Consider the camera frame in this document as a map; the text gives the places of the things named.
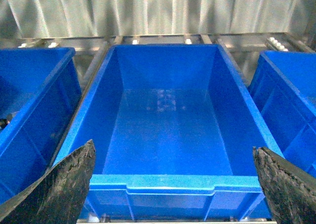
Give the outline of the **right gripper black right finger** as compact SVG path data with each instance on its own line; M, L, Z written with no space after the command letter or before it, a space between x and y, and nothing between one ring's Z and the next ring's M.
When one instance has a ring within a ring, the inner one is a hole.
M316 179L267 147L252 150L258 180L278 224L316 222Z

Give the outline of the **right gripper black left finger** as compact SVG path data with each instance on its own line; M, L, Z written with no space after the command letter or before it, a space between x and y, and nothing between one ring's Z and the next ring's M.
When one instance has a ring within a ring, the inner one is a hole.
M2 224L75 224L95 167L92 140L71 152L0 206Z

